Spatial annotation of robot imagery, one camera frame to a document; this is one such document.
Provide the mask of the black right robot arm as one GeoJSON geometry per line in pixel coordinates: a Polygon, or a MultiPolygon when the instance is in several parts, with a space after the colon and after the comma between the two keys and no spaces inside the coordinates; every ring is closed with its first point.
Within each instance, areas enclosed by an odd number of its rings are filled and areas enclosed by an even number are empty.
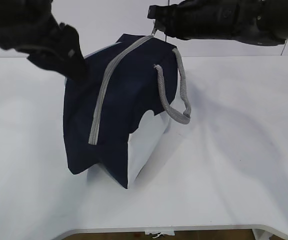
{"type": "Polygon", "coordinates": [[[288,40],[288,0],[184,0],[151,5],[147,17],[156,30],[183,41],[278,46],[288,40]]]}

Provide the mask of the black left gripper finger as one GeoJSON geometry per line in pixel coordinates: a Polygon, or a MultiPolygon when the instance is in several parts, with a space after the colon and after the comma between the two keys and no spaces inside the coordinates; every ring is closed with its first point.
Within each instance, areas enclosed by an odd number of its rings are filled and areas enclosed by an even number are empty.
{"type": "Polygon", "coordinates": [[[60,62],[59,70],[63,76],[75,82],[82,82],[86,79],[87,65],[79,47],[68,51],[67,57],[60,62]]]}

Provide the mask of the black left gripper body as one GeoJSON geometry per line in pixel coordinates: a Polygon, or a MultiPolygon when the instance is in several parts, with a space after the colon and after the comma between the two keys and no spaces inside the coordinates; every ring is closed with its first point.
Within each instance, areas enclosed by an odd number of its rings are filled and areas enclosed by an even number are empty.
{"type": "Polygon", "coordinates": [[[26,53],[27,59],[37,67],[57,73],[69,50],[81,49],[77,30],[63,22],[57,23],[51,13],[35,21],[0,28],[0,48],[26,53]]]}

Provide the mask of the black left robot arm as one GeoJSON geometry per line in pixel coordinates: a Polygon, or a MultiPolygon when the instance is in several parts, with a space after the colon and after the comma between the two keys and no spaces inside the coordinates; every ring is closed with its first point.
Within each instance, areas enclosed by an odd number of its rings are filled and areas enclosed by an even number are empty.
{"type": "Polygon", "coordinates": [[[51,0],[0,0],[0,49],[77,83],[87,78],[77,30],[52,14],[51,0]]]}

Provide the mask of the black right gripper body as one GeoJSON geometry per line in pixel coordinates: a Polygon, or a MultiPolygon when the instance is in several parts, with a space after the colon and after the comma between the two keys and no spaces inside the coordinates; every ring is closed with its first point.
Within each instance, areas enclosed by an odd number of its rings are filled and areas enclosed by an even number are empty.
{"type": "Polygon", "coordinates": [[[148,19],[166,36],[188,40],[232,40],[255,46],[283,45],[286,39],[259,26],[260,0],[184,0],[148,8],[148,19]]]}

